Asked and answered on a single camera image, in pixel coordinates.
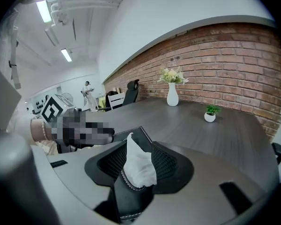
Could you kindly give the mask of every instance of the headrest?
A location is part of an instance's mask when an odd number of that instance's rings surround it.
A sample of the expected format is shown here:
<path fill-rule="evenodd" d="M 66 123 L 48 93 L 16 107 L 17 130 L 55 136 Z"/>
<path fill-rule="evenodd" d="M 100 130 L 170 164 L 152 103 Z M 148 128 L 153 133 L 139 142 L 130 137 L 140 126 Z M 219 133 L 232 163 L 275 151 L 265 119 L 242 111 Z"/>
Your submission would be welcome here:
<path fill-rule="evenodd" d="M 127 88 L 129 90 L 137 90 L 139 87 L 139 83 L 138 83 L 139 79 L 136 79 L 134 81 L 131 81 L 127 84 Z"/>

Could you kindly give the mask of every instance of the tissue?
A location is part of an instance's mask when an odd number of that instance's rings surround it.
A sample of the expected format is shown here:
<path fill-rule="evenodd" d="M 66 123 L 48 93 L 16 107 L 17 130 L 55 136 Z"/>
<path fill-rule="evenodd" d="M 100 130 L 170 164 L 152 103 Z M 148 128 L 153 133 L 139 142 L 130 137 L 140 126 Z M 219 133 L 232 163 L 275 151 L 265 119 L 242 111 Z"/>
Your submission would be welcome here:
<path fill-rule="evenodd" d="M 144 152 L 130 133 L 127 137 L 127 160 L 124 172 L 129 182 L 137 187 L 150 187 L 157 184 L 156 171 L 152 164 L 151 153 Z"/>

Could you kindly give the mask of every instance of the white vase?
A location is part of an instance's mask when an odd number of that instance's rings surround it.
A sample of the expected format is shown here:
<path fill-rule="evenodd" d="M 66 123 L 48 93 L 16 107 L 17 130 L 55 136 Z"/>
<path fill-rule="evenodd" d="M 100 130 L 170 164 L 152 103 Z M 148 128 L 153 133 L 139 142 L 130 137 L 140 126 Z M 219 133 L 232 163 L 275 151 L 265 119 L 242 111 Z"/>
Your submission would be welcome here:
<path fill-rule="evenodd" d="M 175 83 L 169 83 L 169 93 L 167 96 L 167 102 L 170 106 L 176 106 L 179 102 L 178 94 L 176 92 Z"/>
<path fill-rule="evenodd" d="M 204 118 L 207 122 L 213 122 L 215 120 L 215 115 L 211 116 L 211 115 L 208 115 L 207 113 L 205 113 Z"/>

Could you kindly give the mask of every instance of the red brick wall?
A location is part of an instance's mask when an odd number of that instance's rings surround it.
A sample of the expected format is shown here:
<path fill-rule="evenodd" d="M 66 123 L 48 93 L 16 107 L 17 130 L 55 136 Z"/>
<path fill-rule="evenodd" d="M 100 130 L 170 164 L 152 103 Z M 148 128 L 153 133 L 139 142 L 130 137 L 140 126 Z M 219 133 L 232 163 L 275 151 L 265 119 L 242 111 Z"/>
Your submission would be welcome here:
<path fill-rule="evenodd" d="M 268 136 L 281 122 L 281 41 L 275 30 L 250 23 L 205 26 L 160 42 L 132 59 L 104 84 L 126 90 L 139 79 L 138 99 L 165 98 L 168 84 L 157 83 L 161 68 L 180 66 L 185 85 L 180 100 L 256 115 Z"/>

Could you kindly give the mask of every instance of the ceiling light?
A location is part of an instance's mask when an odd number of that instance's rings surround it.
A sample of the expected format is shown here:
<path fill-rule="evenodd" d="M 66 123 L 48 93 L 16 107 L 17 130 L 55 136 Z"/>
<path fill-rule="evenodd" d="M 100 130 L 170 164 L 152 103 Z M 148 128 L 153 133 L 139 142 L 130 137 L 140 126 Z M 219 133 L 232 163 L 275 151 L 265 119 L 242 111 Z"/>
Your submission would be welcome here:
<path fill-rule="evenodd" d="M 62 52 L 62 54 L 65 56 L 65 58 L 66 58 L 66 60 L 67 60 L 68 62 L 71 62 L 71 61 L 72 61 L 72 59 L 70 58 L 70 55 L 67 53 L 67 50 L 66 50 L 66 49 L 62 49 L 61 52 Z"/>
<path fill-rule="evenodd" d="M 37 8 L 38 8 L 39 13 L 41 14 L 42 19 L 45 23 L 50 22 L 52 20 L 51 16 L 50 16 L 50 13 L 49 13 L 49 9 L 48 9 L 48 5 L 47 5 L 46 0 L 41 1 L 41 2 L 37 2 Z"/>

